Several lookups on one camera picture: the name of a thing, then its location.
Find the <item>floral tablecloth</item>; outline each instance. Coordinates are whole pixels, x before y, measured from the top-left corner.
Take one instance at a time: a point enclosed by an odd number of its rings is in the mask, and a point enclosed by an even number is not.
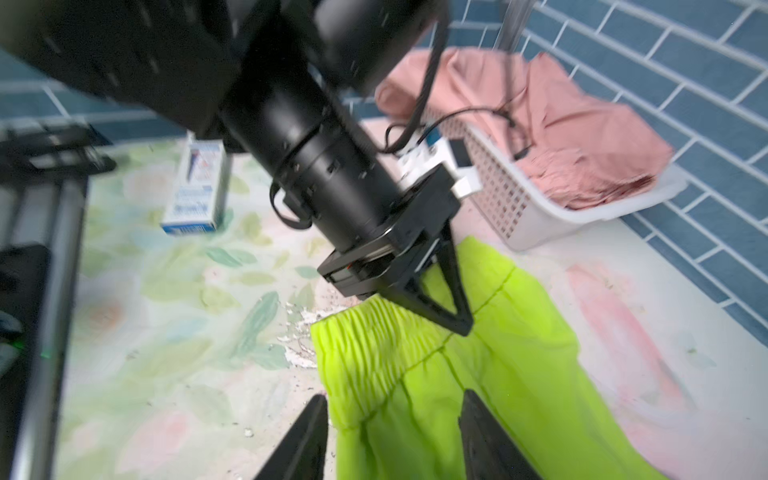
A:
[[[252,478],[322,392],[307,313],[349,302],[315,271],[331,247],[281,224],[248,156],[220,230],[170,237],[180,144],[112,155],[89,190],[55,477]]]

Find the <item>black cable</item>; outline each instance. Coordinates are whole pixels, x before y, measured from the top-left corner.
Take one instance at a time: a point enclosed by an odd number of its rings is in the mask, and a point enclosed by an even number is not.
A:
[[[457,111],[453,111],[449,114],[443,115],[442,117],[438,118],[432,124],[430,124],[423,132],[422,136],[419,137],[419,139],[416,141],[416,144],[421,144],[429,134],[432,133],[433,130],[435,130],[442,122],[448,120],[451,117],[455,117],[456,115],[465,114],[470,111],[487,111],[490,114],[496,115],[497,117],[504,118],[507,123],[509,124],[510,128],[515,128],[515,121],[512,120],[512,117],[509,116],[509,114],[505,111],[503,111],[501,108],[494,108],[494,107],[466,107],[461,108]]]
[[[424,109],[427,106],[427,100],[432,93],[432,86],[435,83],[435,76],[437,75],[438,67],[440,66],[440,58],[445,50],[445,46],[448,44],[448,25],[451,23],[451,13],[448,7],[448,2],[440,2],[438,11],[437,27],[435,30],[435,40],[432,43],[432,53],[429,55],[429,65],[427,71],[424,74],[424,83],[422,83],[422,91],[419,97],[416,98],[416,106],[413,109],[413,114],[406,124],[405,130],[403,130],[400,137],[392,145],[385,146],[379,151],[383,154],[393,154],[396,151],[402,150],[411,139],[416,129],[419,127],[422,121],[422,115]]]
[[[424,128],[426,126],[427,126],[426,124],[419,124],[419,128]],[[407,127],[407,125],[406,124],[399,124],[399,123],[390,124],[386,128],[386,131],[384,132],[384,148],[387,148],[389,146],[389,133],[395,127]]]

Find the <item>black cylindrical joint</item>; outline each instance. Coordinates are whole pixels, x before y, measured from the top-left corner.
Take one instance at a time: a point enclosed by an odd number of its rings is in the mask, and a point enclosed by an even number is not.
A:
[[[380,234],[399,190],[357,147],[306,66],[287,63],[265,62],[258,80],[241,79],[220,116],[277,183],[303,202],[333,246],[346,252]]]

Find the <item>blue tile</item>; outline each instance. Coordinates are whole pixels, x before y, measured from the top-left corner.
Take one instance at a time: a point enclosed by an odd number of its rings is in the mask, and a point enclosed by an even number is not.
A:
[[[766,42],[768,42],[768,31],[766,31]],[[763,118],[768,118],[768,81],[757,85],[752,93],[742,100],[741,104]]]
[[[570,28],[565,29],[558,47],[654,105],[666,100],[677,86],[672,80]]]
[[[649,127],[653,128],[660,137],[662,137],[669,145],[675,147],[675,149],[682,148],[683,145],[688,143],[690,140],[690,137],[688,137],[686,134],[677,130],[666,121],[661,120],[659,117],[650,113],[645,108],[642,108],[640,105],[634,103],[632,100],[629,100],[626,97],[621,97],[619,98],[619,102],[631,106],[635,113],[640,115]]]
[[[755,11],[728,38],[728,43],[768,60],[768,13]]]
[[[758,161],[752,164],[768,174],[768,154],[763,155]]]
[[[768,132],[686,89],[664,111],[744,159],[768,144]]]
[[[576,66],[571,62],[567,60],[563,60],[562,58],[558,57],[558,54],[556,53],[553,53],[552,56],[555,57],[555,59],[557,59],[557,61],[560,62],[560,65],[562,65],[563,70],[565,70],[565,73],[567,74],[570,74],[573,71],[574,67]]]
[[[148,138],[183,137],[187,134],[182,127],[163,118],[109,121],[91,125],[114,144]]]
[[[432,34],[435,32],[435,28],[432,27],[429,30],[425,31],[422,34],[422,37],[419,39],[419,43],[414,45],[414,47],[417,48],[429,48],[432,44]]]
[[[563,27],[563,23],[544,15],[539,10],[534,10],[531,12],[531,17],[528,19],[525,27],[544,40],[554,43],[558,33],[560,33],[560,29]]]
[[[449,47],[477,47],[482,39],[482,30],[476,28],[451,27],[448,34]]]
[[[754,68],[675,34],[667,36],[653,59],[726,98],[736,97],[760,74]]]
[[[743,10],[724,0],[632,0],[632,3],[714,38],[725,33]]]
[[[688,263],[688,260],[685,260],[678,252],[674,251],[667,242],[659,237],[654,237],[648,241],[648,244],[660,253],[667,262],[672,263],[672,266],[677,268],[714,302],[720,303],[728,300],[728,295],[724,291],[717,288],[717,285],[710,282],[699,270],[696,270],[696,267]]]
[[[373,102],[353,104],[352,113],[358,118],[386,117]]]
[[[451,0],[451,18],[461,20],[464,18],[464,12],[467,9],[468,0]]]
[[[608,5],[598,0],[549,0],[547,6],[592,28],[597,28],[608,13]]]
[[[469,2],[465,20],[470,22],[501,23],[504,19],[504,12],[501,8],[498,2],[472,0]]]
[[[45,80],[45,75],[4,50],[0,50],[0,81]]]
[[[768,273],[768,236],[763,232],[712,197],[696,205],[688,215],[758,270]]]
[[[677,164],[756,219],[768,217],[768,186],[710,149],[695,144]]]
[[[679,217],[664,204],[641,210],[639,214],[651,222],[661,233],[675,242],[683,252],[696,258],[712,250],[715,244],[696,230],[690,223]]]
[[[723,310],[744,327],[747,332],[751,333],[758,342],[768,346],[768,329],[758,319],[753,317],[751,313],[743,309],[738,303],[729,305]]]
[[[523,45],[525,45],[525,39],[526,38],[528,38],[528,37],[523,37],[523,36],[520,37],[520,40],[518,40],[518,44],[515,46],[515,52],[516,53],[520,53],[521,51],[523,51]]]
[[[536,55],[538,55],[538,54],[542,53],[543,51],[546,51],[546,50],[544,50],[544,49],[543,49],[543,47],[541,47],[541,46],[540,46],[538,43],[536,43],[535,41],[533,41],[533,40],[530,40],[530,41],[528,42],[528,45],[525,47],[525,51],[523,52],[523,57],[524,57],[526,60],[528,60],[528,61],[531,61],[531,60],[533,60],[533,58],[534,58]]]
[[[602,33],[642,54],[650,51],[663,31],[656,25],[619,10],[611,13],[601,30]]]
[[[696,185],[688,184],[688,186],[685,187],[685,190],[678,193],[677,196],[671,200],[671,202],[677,205],[679,208],[685,208],[690,205],[690,202],[696,200],[698,197],[701,197],[701,194],[703,193],[703,190],[701,190]]]
[[[480,44],[480,46],[483,48],[493,48],[493,45],[495,45],[496,43],[497,37],[498,37],[498,28],[489,28],[485,30],[485,37],[482,38],[482,43]],[[519,48],[522,48],[522,42],[524,41],[525,41],[525,38],[520,38],[520,42],[518,43]]]
[[[621,220],[627,224],[627,227],[630,227],[632,230],[634,230],[634,232],[639,235],[640,238],[645,238],[650,235],[650,228],[646,227],[643,222],[635,218],[634,215],[624,215]]]
[[[585,94],[591,95],[593,97],[611,101],[616,96],[615,90],[606,87],[581,70],[577,70],[574,74],[574,81],[579,86],[579,88],[584,91]]]
[[[758,315],[768,318],[768,284],[737,262],[728,252],[715,253],[701,262],[701,266]]]
[[[54,95],[69,114],[102,114],[115,111],[144,110],[140,105],[122,105],[71,90],[57,91]]]
[[[43,92],[0,94],[0,118],[53,117],[56,105]]]

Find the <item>black mount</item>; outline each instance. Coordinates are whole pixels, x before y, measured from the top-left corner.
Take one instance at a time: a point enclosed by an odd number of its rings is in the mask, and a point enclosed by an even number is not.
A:
[[[454,179],[439,165],[406,195],[384,233],[341,254],[337,251],[317,271],[344,296],[367,298],[379,293],[454,333],[467,336],[474,320],[462,286],[450,219],[461,204],[451,192]],[[453,297],[448,311],[421,288],[419,278],[437,260]]]

